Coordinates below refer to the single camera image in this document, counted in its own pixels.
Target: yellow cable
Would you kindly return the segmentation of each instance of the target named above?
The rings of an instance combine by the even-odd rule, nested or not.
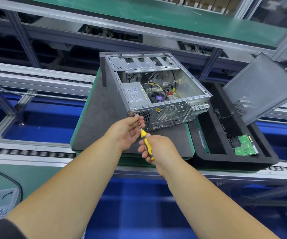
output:
[[[146,84],[149,84],[149,85],[156,85],[156,86],[159,86],[159,88],[161,88],[161,89],[162,89],[162,87],[161,87],[160,85],[155,84],[155,83],[144,83],[144,84],[142,84],[142,85],[146,85]]]

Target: person's right hand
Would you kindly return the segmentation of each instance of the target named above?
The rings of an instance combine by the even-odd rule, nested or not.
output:
[[[138,152],[142,153],[142,157],[146,159],[148,163],[152,163],[157,167],[158,173],[167,177],[171,173],[172,169],[176,169],[183,159],[180,157],[176,147],[168,137],[153,135],[147,133],[146,138],[152,147],[152,154],[154,160],[151,160],[148,156],[148,151],[144,145],[144,141],[140,140],[141,145],[138,148]]]

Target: person's left arm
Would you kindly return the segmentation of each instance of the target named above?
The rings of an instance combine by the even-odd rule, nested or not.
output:
[[[144,128],[136,115],[106,134],[14,208],[7,219],[28,239],[80,238],[118,164]]]

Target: human hand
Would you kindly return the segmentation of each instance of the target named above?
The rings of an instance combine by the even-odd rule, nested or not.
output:
[[[141,133],[138,121],[141,127],[144,128],[144,117],[140,117],[137,114],[134,117],[127,117],[115,122],[107,130],[104,137],[109,139],[111,143],[116,144],[122,151],[126,151],[130,148],[130,145],[137,140]]]
[[[151,136],[150,133],[147,133],[146,138],[152,147],[154,160],[151,160],[148,156],[148,151],[143,140],[139,141],[141,146],[138,148],[138,152],[142,153],[142,157],[148,163],[155,165],[158,173],[166,178],[171,173],[171,170],[175,169],[183,159],[168,137],[160,135]]]

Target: black sleeve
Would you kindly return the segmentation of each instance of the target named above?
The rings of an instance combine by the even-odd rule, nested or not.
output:
[[[26,239],[23,233],[7,219],[0,220],[0,239]]]

